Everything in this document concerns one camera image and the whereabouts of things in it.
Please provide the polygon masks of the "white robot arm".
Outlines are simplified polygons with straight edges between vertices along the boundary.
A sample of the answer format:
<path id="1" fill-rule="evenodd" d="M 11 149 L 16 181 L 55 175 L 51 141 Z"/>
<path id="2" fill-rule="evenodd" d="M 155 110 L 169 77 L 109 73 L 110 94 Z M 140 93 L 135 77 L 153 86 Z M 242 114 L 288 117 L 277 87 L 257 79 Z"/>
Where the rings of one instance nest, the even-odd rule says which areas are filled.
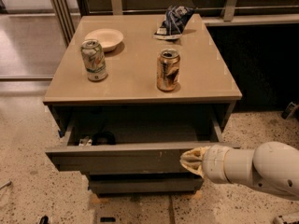
<path id="1" fill-rule="evenodd" d="M 299 150 L 280 142 L 255 149 L 221 145 L 197 147 L 180 164 L 215 184 L 239 184 L 289 200 L 299 199 Z"/>

